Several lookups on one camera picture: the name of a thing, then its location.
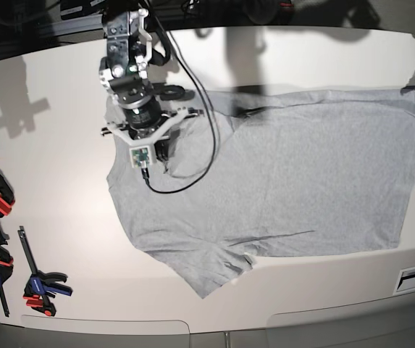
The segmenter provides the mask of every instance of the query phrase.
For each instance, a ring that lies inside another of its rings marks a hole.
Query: white table
[[[403,33],[215,28],[205,38],[193,30],[175,37],[209,90],[257,84],[268,94],[399,88],[415,71],[415,38]],[[19,225],[38,267],[69,276],[74,294],[53,300],[56,317],[121,320],[96,326],[94,332],[102,334],[142,333],[145,325],[148,332],[165,333],[262,328],[276,313],[390,297],[399,271],[415,266],[414,187],[398,249],[257,257],[251,272],[200,299],[173,270],[135,249],[117,218],[106,182],[114,142],[99,135],[106,92],[98,64],[104,52],[104,41],[93,41],[0,62],[0,169],[16,196],[11,215],[2,220],[15,266],[4,286],[11,316],[4,317],[0,303],[2,323],[82,330],[79,322],[22,318],[42,315],[22,299],[30,269]],[[168,69],[154,68],[151,76],[191,87],[176,65]],[[147,323],[157,320],[168,322]]]

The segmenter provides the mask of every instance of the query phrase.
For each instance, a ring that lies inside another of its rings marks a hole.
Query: metal bar
[[[0,286],[0,299],[1,304],[3,305],[4,315],[9,317],[9,308],[7,307],[6,296],[4,295],[4,289],[2,285]]]
[[[22,248],[24,248],[25,257],[27,258],[28,265],[32,270],[32,275],[36,276],[38,274],[38,268],[36,267],[35,260],[33,259],[32,250],[30,249],[30,245],[28,245],[27,236],[25,235],[24,226],[20,226],[19,230],[20,242],[22,243]]]
[[[223,334],[225,335],[225,348],[231,348],[230,332],[225,331]]]
[[[103,28],[101,16],[101,14],[95,14],[94,16],[75,18],[73,20],[62,20],[52,24],[39,25],[36,30],[41,38],[98,30]]]
[[[51,306],[51,301],[49,300],[49,297],[46,293],[44,295],[41,295],[41,299],[43,300],[43,306],[44,307],[50,307]]]

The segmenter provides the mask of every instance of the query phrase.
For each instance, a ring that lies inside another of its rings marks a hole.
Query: red clamp
[[[3,199],[3,197],[0,194],[0,213],[3,214],[4,216],[8,215],[11,212],[12,206],[14,205],[14,203],[15,201],[9,204]]]
[[[12,257],[11,257],[11,260],[9,262],[1,261],[1,259],[0,259],[0,265],[1,266],[11,267],[13,263],[14,263],[14,259]]]
[[[34,294],[32,296],[23,296],[23,299],[27,300],[26,305],[31,308],[37,308],[37,311],[44,313],[46,316],[51,317],[53,313],[56,314],[54,306],[51,306],[51,309],[45,308],[43,300],[40,298],[40,295]]]

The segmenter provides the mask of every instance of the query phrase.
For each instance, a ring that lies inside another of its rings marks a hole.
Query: clamp handle
[[[14,192],[6,179],[0,174],[0,218],[11,212],[14,203]]]
[[[57,284],[51,282],[51,280],[46,283],[41,276],[32,275],[30,277],[30,286],[38,295],[46,295],[48,294],[62,294],[66,296],[72,296],[72,289],[69,286]]]
[[[0,246],[0,265],[11,267],[14,263],[14,259],[11,254],[3,247]]]
[[[61,281],[62,283],[65,283],[67,281],[67,276],[63,273],[40,272],[39,276],[46,285],[51,285],[53,283],[56,283],[57,281]]]
[[[43,305],[42,307],[33,307],[33,309],[43,313],[47,317],[54,317],[56,315],[56,308],[53,303],[50,303],[49,306]]]

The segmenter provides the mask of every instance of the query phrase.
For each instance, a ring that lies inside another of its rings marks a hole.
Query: gray fabric
[[[209,95],[222,145],[209,174],[181,194],[149,191],[131,168],[128,147],[115,139],[109,190],[136,248],[205,297],[251,269],[245,253],[289,257],[397,247],[415,181],[412,93]],[[229,117],[239,107],[261,106],[274,108]],[[121,117],[110,102],[106,118]],[[156,189],[177,189],[203,171],[211,155],[206,117],[186,120],[171,149],[167,172],[160,164],[150,168]]]

